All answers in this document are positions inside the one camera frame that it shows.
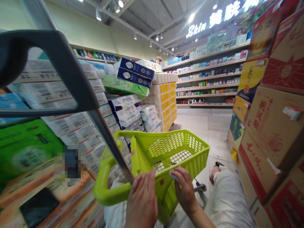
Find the store sign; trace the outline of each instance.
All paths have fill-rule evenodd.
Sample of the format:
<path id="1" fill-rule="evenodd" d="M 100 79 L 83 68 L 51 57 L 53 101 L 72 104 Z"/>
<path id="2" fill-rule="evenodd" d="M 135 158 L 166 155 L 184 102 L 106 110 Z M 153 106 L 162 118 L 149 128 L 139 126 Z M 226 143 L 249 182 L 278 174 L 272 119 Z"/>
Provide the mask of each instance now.
<path id="1" fill-rule="evenodd" d="M 257 6 L 259 0 L 245 0 L 245 3 L 242 8 L 244 8 L 244 12 L 246 12 L 250 7 Z M 233 16 L 238 15 L 240 8 L 240 1 L 235 1 L 233 4 L 230 4 L 226 7 L 224 21 L 230 20 Z M 212 13 L 210 16 L 209 25 L 207 23 L 200 23 L 199 25 L 191 25 L 189 27 L 188 34 L 186 38 L 189 38 L 193 35 L 202 32 L 207 28 L 212 28 L 216 24 L 220 24 L 222 22 L 222 13 L 223 11 L 219 9 L 216 13 Z"/>

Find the store shelf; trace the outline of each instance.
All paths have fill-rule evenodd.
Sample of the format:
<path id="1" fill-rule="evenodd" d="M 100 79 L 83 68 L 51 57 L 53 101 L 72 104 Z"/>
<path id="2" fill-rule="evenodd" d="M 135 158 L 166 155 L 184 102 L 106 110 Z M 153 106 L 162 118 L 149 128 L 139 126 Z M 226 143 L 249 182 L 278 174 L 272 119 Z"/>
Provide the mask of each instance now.
<path id="1" fill-rule="evenodd" d="M 177 107 L 189 107 L 190 104 L 176 104 Z"/>
<path id="2" fill-rule="evenodd" d="M 197 60 L 202 60 L 202 59 L 206 59 L 206 58 L 209 58 L 209 57 L 212 57 L 212 56 L 216 56 L 216 55 L 219 55 L 219 54 L 224 54 L 224 53 L 227 53 L 227 52 L 230 52 L 230 51 L 233 51 L 233 50 L 236 50 L 236 49 L 239 49 L 239 48 L 244 48 L 244 47 L 247 47 L 249 46 L 250 42 L 246 42 L 245 44 L 242 44 L 242 45 L 239 45 L 239 46 L 236 46 L 236 47 L 232 47 L 230 49 L 226 49 L 226 50 L 223 50 L 223 51 L 219 51 L 219 52 L 216 52 L 216 53 L 213 53 L 213 54 L 209 54 L 209 55 L 204 55 L 204 56 L 200 56 L 198 58 L 195 58 L 195 59 L 191 59 L 191 60 L 185 60 L 185 61 L 182 61 L 182 62 L 178 62 L 178 63 L 175 63 L 175 64 L 171 64 L 169 66 L 165 66 L 162 68 L 162 70 L 166 70 L 166 69 L 170 69 L 170 68 L 173 68 L 173 67 L 177 67 L 177 66 L 180 66 L 180 65 L 184 65 L 185 63 L 189 63 L 189 62 L 195 62 Z"/>
<path id="3" fill-rule="evenodd" d="M 236 76 L 236 75 L 241 75 L 241 74 L 242 74 L 242 72 L 231 73 L 231 74 L 218 74 L 215 76 L 207 76 L 207 77 L 202 77 L 202 78 L 179 81 L 176 84 L 183 84 L 183 83 L 194 82 L 194 81 L 205 81 L 205 80 L 210 80 L 210 79 L 215 79 L 215 78 L 224 78 L 224 77 Z"/>
<path id="4" fill-rule="evenodd" d="M 229 62 L 217 64 L 217 65 L 206 66 L 206 67 L 201 67 L 201 68 L 197 68 L 197 69 L 194 69 L 194 70 L 184 71 L 184 72 L 179 73 L 178 75 L 183 75 L 183 74 L 187 74 L 187 73 L 198 72 L 198 71 L 202 71 L 202 70 L 213 69 L 213 68 L 217 68 L 217 67 L 221 67 L 221 66 L 222 66 L 222 67 L 223 67 L 223 66 L 228 66 L 228 65 L 235 64 L 235 63 L 245 62 L 245 61 L 246 61 L 246 59 L 233 60 L 233 61 L 229 61 Z"/>
<path id="5" fill-rule="evenodd" d="M 230 86 L 238 86 L 239 83 L 232 83 L 232 84 L 224 84 L 224 85 L 210 85 L 210 86 L 201 86 L 201 87 L 191 87 L 187 89 L 177 89 L 176 92 L 183 92 L 183 91 L 191 91 L 191 90 L 202 90 L 202 89 L 214 89 L 214 88 L 222 88 L 222 87 L 230 87 Z"/>
<path id="6" fill-rule="evenodd" d="M 105 62 L 104 60 L 100 60 L 100 59 L 91 59 L 91 58 L 86 58 L 86 57 L 81 57 L 81 56 L 77 56 L 77 59 L 81 59 L 81 60 L 87 60 L 87 61 L 96 61 L 96 62 Z M 107 61 L 107 63 L 117 63 L 114 61 Z"/>
<path id="7" fill-rule="evenodd" d="M 190 104 L 190 107 L 233 107 L 233 104 Z"/>
<path id="8" fill-rule="evenodd" d="M 236 92 L 233 93 L 220 93 L 220 94 L 202 94 L 202 95 L 190 95 L 190 96 L 177 96 L 176 98 L 197 98 L 197 97 L 222 97 L 222 96 L 233 96 L 236 95 Z"/>

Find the aisle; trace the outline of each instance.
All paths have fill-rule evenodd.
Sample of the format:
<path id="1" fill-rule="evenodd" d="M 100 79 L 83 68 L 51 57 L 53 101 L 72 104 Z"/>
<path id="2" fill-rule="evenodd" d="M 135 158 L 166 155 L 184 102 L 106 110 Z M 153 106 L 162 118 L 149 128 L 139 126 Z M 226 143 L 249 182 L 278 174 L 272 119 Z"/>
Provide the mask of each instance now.
<path id="1" fill-rule="evenodd" d="M 230 156 L 230 146 L 226 140 L 232 113 L 229 114 L 229 112 L 219 109 L 205 109 L 204 112 L 205 116 L 177 115 L 177 119 L 171 127 L 171 130 L 186 129 L 191 131 L 211 147 L 206 168 L 196 177 L 197 181 L 204 183 L 207 187 L 207 191 L 204 192 L 205 196 L 200 196 L 199 193 L 196 193 L 196 198 L 203 208 L 207 202 L 206 198 L 209 198 L 210 192 L 213 190 L 213 184 L 210 182 L 209 175 L 215 162 L 218 161 L 232 172 L 236 172 Z M 194 226 L 180 205 L 178 205 L 169 227 L 188 228 Z"/>

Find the lime green shopping basket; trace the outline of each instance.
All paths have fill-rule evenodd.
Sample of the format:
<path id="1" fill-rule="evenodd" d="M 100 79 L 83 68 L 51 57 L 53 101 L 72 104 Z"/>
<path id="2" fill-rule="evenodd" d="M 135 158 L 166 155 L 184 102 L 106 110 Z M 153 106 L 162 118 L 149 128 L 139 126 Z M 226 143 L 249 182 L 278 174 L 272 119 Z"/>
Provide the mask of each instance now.
<path id="1" fill-rule="evenodd" d="M 188 170 L 191 179 L 194 179 L 206 167 L 210 146 L 187 130 L 166 133 L 122 130 L 114 134 L 115 139 L 121 136 L 131 138 L 131 164 L 135 177 L 156 167 L 158 219 L 166 225 L 178 204 L 174 179 L 169 176 L 169 171 L 181 166 Z M 130 183 L 108 189 L 108 176 L 114 165 L 116 161 L 113 156 L 103 156 L 94 186 L 96 200 L 105 206 L 127 200 L 131 190 Z"/>

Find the wall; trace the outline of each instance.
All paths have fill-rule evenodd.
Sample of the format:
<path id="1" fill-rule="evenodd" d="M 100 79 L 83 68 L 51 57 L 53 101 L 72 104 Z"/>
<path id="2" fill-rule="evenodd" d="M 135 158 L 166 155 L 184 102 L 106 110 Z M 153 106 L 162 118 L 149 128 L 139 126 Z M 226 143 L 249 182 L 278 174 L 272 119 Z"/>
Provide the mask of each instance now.
<path id="1" fill-rule="evenodd" d="M 155 48 L 104 25 L 54 0 L 45 1 L 58 29 L 69 43 L 138 59 L 165 56 Z M 1 0 L 0 29 L 36 29 L 20 0 Z"/>

